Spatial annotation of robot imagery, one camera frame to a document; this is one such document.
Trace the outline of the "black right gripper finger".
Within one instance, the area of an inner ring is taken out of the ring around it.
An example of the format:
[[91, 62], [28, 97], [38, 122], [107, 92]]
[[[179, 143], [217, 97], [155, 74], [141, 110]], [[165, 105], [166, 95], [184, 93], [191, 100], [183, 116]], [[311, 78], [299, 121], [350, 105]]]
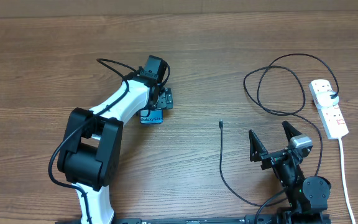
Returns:
[[285, 135], [290, 144], [299, 143], [302, 133], [294, 128], [288, 121], [283, 121], [282, 126], [284, 128]]
[[262, 144], [260, 139], [257, 137], [253, 130], [249, 130], [250, 140], [250, 161], [257, 162], [261, 161], [264, 156], [268, 154], [265, 146]]

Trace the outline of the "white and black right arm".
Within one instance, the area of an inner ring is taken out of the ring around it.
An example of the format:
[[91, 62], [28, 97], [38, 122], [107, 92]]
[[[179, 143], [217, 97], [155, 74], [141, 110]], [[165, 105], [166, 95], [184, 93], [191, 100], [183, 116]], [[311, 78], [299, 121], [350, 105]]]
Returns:
[[[311, 138], [295, 129], [288, 121], [282, 123], [288, 146], [281, 151], [268, 152], [256, 133], [249, 131], [250, 161], [261, 162], [261, 169], [272, 169], [283, 190], [268, 199], [254, 215], [246, 215], [246, 223], [330, 223], [328, 198], [331, 183], [324, 177], [305, 177], [300, 164], [312, 147]], [[274, 214], [261, 214], [272, 200], [287, 196], [289, 206], [280, 207]]]

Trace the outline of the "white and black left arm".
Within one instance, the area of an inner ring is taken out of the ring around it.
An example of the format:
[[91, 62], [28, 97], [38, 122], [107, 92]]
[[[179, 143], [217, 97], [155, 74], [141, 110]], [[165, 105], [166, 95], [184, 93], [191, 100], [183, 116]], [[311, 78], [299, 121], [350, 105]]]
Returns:
[[151, 55], [144, 67], [120, 76], [121, 87], [106, 101], [70, 113], [48, 175], [53, 183], [76, 190], [77, 223], [114, 223], [109, 184], [119, 163], [123, 127], [135, 114], [142, 124], [163, 122], [163, 111], [173, 108], [172, 91], [165, 86], [169, 76], [168, 63]]

